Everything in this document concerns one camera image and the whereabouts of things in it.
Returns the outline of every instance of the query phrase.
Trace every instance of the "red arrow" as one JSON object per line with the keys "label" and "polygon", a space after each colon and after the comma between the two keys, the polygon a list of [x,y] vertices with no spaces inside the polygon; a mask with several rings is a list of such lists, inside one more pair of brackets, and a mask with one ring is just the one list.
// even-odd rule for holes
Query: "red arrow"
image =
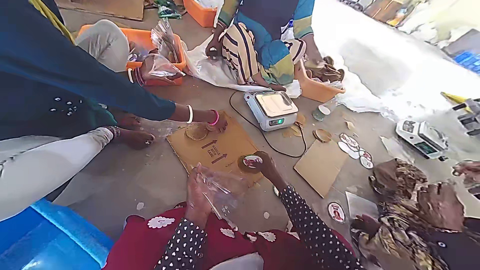
{"label": "red arrow", "polygon": [[213,140],[213,141],[209,142],[208,144],[202,146],[202,149],[205,149],[205,148],[209,147],[210,145],[212,145],[214,143],[216,143],[216,140]]}
{"label": "red arrow", "polygon": [[226,158],[227,157],[227,154],[223,154],[221,157],[219,157],[218,159],[212,161],[212,164],[215,164],[216,162],[220,161],[222,158]]}

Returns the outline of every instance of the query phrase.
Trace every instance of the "bangle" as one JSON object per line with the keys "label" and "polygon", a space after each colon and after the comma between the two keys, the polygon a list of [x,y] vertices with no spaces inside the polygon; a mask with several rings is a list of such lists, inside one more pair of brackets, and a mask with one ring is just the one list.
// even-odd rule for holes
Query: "bangle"
{"label": "bangle", "polygon": [[115,125],[111,125],[111,126],[106,126],[105,128],[107,128],[108,130],[110,130],[110,132],[112,132],[114,139],[120,137],[120,128],[119,127],[117,127]]}
{"label": "bangle", "polygon": [[212,110],[212,111],[213,111],[213,112],[215,113],[215,115],[216,115],[216,120],[215,120],[215,122],[213,122],[213,123],[208,123],[208,122],[207,122],[207,124],[209,124],[209,125],[216,125],[216,123],[218,123],[218,120],[220,120],[220,114],[218,114],[218,111],[216,111],[216,110]]}
{"label": "bangle", "polygon": [[131,69],[131,68],[129,68],[129,69],[127,70],[128,78],[130,79],[130,82],[131,82],[131,83],[133,83],[132,70],[133,70],[133,69]]}
{"label": "bangle", "polygon": [[145,80],[144,80],[144,77],[142,76],[142,72],[140,72],[140,68],[136,68],[133,72],[135,74],[135,77],[137,78],[137,83],[140,86],[144,86]]}
{"label": "bangle", "polygon": [[188,119],[187,124],[190,124],[193,121],[193,109],[190,105],[187,105],[187,107],[188,107],[188,110],[190,111],[190,118]]}

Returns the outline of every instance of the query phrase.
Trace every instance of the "black polka dot sleeve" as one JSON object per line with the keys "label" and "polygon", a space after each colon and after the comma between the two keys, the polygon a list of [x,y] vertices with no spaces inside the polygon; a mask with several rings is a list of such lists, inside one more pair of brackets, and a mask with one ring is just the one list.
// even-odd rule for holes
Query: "black polka dot sleeve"
{"label": "black polka dot sleeve", "polygon": [[167,244],[165,254],[158,261],[155,270],[193,270],[201,252],[207,234],[193,222],[183,219],[172,239]]}
{"label": "black polka dot sleeve", "polygon": [[312,256],[322,268],[336,270],[363,268],[293,187],[289,186],[280,192],[280,198],[300,239],[311,250]]}

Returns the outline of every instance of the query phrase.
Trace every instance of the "white leggings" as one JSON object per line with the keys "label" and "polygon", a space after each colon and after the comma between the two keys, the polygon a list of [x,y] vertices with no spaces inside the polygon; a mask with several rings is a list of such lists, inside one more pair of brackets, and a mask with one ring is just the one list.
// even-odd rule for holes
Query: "white leggings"
{"label": "white leggings", "polygon": [[[98,21],[75,43],[109,69],[125,70],[129,45],[113,22]],[[0,141],[0,221],[20,213],[64,184],[112,138],[110,130],[100,127],[68,140],[25,136]]]}
{"label": "white leggings", "polygon": [[[83,169],[113,134],[99,127],[68,140],[47,143],[0,160],[0,221],[12,217],[54,191]],[[0,153],[27,136],[0,141]]]}

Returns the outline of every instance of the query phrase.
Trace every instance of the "pink bangle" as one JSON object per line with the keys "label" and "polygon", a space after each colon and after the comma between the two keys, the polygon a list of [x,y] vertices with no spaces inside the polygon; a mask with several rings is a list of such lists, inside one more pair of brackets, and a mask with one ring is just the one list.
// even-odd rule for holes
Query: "pink bangle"
{"label": "pink bangle", "polygon": [[216,123],[218,123],[218,120],[220,120],[220,114],[218,114],[218,111],[216,111],[216,110],[212,110],[212,111],[214,111],[215,114],[216,114],[216,120],[215,120],[215,122],[213,122],[213,123],[208,123],[208,122],[207,122],[207,124],[209,124],[209,125],[216,125]]}

